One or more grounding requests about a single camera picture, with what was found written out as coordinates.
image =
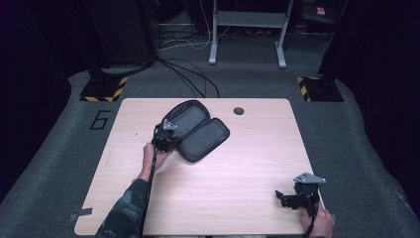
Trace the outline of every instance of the desk leg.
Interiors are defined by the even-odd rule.
[[[289,3],[287,5],[287,11],[284,15],[283,26],[281,27],[280,37],[278,39],[278,42],[275,42],[278,65],[280,66],[280,68],[286,68],[286,60],[284,58],[284,52],[283,52],[283,42],[284,42],[284,36],[286,35],[286,31],[287,31],[288,21],[290,19],[290,13],[291,13],[291,8],[293,6],[293,1],[294,0],[289,0]]]
[[[210,50],[210,64],[216,64],[217,55],[217,0],[213,0],[213,40]]]

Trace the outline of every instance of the camouflage sleeve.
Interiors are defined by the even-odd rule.
[[[139,237],[147,192],[148,183],[143,179],[136,179],[114,204],[95,237]]]

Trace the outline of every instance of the table top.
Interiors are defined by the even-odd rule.
[[[120,107],[74,232],[93,235],[142,168],[153,129],[188,98],[129,98]],[[275,190],[294,194],[312,173],[289,101],[199,98],[230,137],[197,163],[173,152],[154,178],[145,235],[302,234],[300,212],[282,207]],[[234,109],[241,107],[243,115]]]

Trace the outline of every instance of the person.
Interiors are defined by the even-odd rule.
[[[105,220],[102,222],[96,238],[139,238],[140,228],[143,221],[143,213],[147,205],[147,193],[149,177],[152,172],[152,163],[155,147],[152,143],[147,143],[143,147],[143,167],[137,178],[124,192],[123,196],[114,204]],[[156,171],[166,161],[172,153],[157,151]],[[308,215],[305,208],[302,209],[301,223],[306,230],[311,224],[312,218]],[[310,233],[310,238],[325,237],[333,235],[334,220],[331,214],[322,206],[319,206],[314,228]]]

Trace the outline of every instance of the hand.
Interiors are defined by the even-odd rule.
[[[314,228],[309,234],[309,237],[325,236],[331,238],[333,236],[333,227],[335,223],[334,219],[331,216],[330,212],[324,209],[324,207],[321,204],[318,203],[317,205],[319,206],[318,213],[314,222]],[[306,232],[306,230],[312,222],[312,217],[308,215],[306,208],[302,209],[300,221],[302,222],[302,226]]]
[[[139,173],[138,178],[149,181],[149,176],[152,172],[152,162],[154,158],[154,145],[152,143],[147,143],[143,147],[143,167],[142,171]],[[170,152],[161,152],[157,150],[157,164],[155,170],[157,171],[163,163],[166,161],[167,157],[172,153]]]

